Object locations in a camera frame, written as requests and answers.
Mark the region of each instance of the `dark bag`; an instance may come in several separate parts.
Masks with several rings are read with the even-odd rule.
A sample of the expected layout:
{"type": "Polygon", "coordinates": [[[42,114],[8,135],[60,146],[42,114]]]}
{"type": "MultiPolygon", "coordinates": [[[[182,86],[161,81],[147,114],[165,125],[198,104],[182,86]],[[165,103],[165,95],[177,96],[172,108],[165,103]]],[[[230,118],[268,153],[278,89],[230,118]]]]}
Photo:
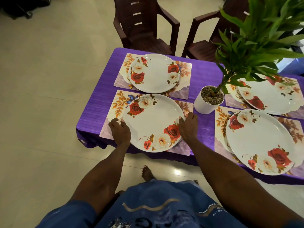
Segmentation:
{"type": "Polygon", "coordinates": [[[32,10],[50,5],[51,0],[3,0],[3,10],[12,18],[32,17],[32,10]]]}

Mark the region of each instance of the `pebbles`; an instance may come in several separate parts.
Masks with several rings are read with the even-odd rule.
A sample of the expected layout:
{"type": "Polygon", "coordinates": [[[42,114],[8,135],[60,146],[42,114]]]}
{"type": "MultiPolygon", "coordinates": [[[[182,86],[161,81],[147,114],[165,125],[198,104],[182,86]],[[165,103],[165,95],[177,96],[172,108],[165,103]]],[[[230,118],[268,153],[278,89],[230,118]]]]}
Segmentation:
{"type": "Polygon", "coordinates": [[[218,105],[222,103],[223,101],[222,93],[219,91],[215,96],[212,96],[211,92],[212,92],[212,87],[206,87],[202,89],[201,96],[204,99],[204,101],[211,105],[218,105]]]}

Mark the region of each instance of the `plate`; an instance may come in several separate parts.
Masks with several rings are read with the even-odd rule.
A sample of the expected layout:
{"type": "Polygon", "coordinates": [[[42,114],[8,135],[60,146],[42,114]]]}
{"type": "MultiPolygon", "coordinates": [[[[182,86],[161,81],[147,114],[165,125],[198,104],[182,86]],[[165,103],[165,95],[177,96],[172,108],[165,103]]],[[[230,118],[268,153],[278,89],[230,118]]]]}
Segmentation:
{"type": "Polygon", "coordinates": [[[294,165],[292,137],[269,114],[251,109],[234,113],[227,122],[226,136],[238,159],[256,172],[279,175],[294,165]]]}
{"type": "Polygon", "coordinates": [[[137,58],[130,65],[128,78],[139,90],[146,93],[163,93],[178,82],[178,65],[171,58],[150,53],[137,58]]]}
{"type": "Polygon", "coordinates": [[[261,74],[258,76],[266,81],[255,82],[239,79],[251,87],[238,87],[246,102],[258,110],[273,115],[287,114],[300,108],[302,105],[302,101],[299,99],[302,97],[301,90],[296,85],[289,85],[296,84],[296,81],[280,76],[274,76],[275,80],[261,74]]]}
{"type": "Polygon", "coordinates": [[[131,131],[131,144],[146,152],[162,152],[175,146],[181,135],[179,105],[160,94],[143,95],[127,106],[123,119],[131,131]]]}

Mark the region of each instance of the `placemat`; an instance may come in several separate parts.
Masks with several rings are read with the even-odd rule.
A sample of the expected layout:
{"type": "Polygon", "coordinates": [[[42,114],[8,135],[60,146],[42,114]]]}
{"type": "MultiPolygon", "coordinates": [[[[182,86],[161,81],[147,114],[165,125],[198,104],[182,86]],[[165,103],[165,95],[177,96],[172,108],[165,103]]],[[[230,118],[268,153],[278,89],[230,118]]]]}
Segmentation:
{"type": "MultiPolygon", "coordinates": [[[[235,163],[242,164],[235,156],[226,138],[226,125],[231,115],[239,110],[219,106],[215,110],[214,151],[220,153],[235,163]]],[[[295,165],[286,174],[304,178],[304,133],[298,120],[274,117],[279,120],[289,131],[295,143],[295,151],[300,157],[295,165]]]]}
{"type": "MultiPolygon", "coordinates": [[[[112,107],[109,109],[107,118],[105,119],[105,123],[103,124],[103,127],[100,132],[100,137],[102,138],[108,138],[113,140],[112,132],[109,127],[109,122],[113,118],[118,118],[119,122],[121,117],[123,116],[124,110],[126,107],[137,97],[142,96],[143,94],[137,94],[134,92],[128,92],[128,91],[123,91],[123,90],[117,90],[113,102],[112,102],[112,107]]],[[[180,108],[182,109],[183,113],[185,116],[189,112],[193,112],[193,103],[185,102],[185,101],[175,101],[180,108]]],[[[174,146],[171,149],[166,150],[167,152],[171,153],[178,153],[178,154],[183,154],[183,155],[190,155],[190,147],[185,143],[185,141],[179,142],[176,146],[174,146]]]]}
{"type": "MultiPolygon", "coordinates": [[[[134,87],[128,79],[128,71],[131,63],[135,59],[140,59],[141,55],[127,53],[123,64],[121,65],[120,71],[114,82],[114,86],[126,89],[138,90],[134,87]]],[[[180,70],[180,79],[178,83],[170,90],[160,93],[168,97],[188,99],[189,98],[189,86],[191,78],[192,64],[187,62],[175,61],[180,70]]]]}
{"type": "MultiPolygon", "coordinates": [[[[294,78],[287,78],[288,80],[294,81],[296,84],[291,86],[293,93],[297,95],[298,105],[301,105],[297,111],[291,111],[288,114],[283,114],[282,116],[289,118],[304,119],[304,97],[298,84],[298,80],[294,78]]],[[[226,94],[226,106],[231,106],[240,109],[255,109],[250,104],[248,104],[241,96],[238,87],[230,84],[226,84],[227,90],[230,94],[226,94]]]]}

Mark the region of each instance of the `person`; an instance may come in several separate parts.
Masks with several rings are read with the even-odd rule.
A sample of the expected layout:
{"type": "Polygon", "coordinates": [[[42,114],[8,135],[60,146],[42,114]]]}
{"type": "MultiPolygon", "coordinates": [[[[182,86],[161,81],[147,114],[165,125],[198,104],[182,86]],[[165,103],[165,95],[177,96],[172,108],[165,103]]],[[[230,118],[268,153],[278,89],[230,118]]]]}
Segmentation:
{"type": "Polygon", "coordinates": [[[123,120],[109,126],[116,149],[81,180],[72,198],[37,228],[304,227],[301,216],[272,197],[243,168],[197,139],[198,118],[180,117],[179,132],[223,206],[195,183],[159,181],[147,166],[145,183],[115,194],[131,133],[123,120]]]}

